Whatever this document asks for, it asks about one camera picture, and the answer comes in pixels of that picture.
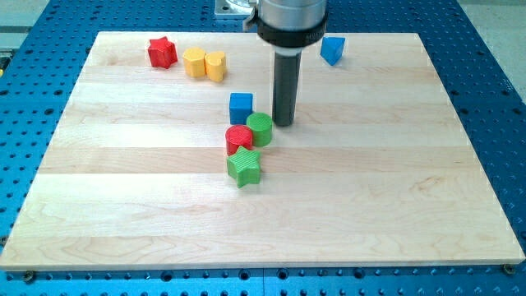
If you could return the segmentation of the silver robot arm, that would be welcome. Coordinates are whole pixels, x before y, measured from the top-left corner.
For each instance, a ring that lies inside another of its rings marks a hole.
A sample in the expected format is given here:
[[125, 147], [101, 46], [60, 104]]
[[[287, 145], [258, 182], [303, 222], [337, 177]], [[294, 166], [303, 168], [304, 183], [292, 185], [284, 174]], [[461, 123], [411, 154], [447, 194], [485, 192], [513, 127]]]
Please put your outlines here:
[[295, 57], [325, 34], [326, 0], [259, 0], [242, 21], [242, 30], [256, 33], [276, 54]]

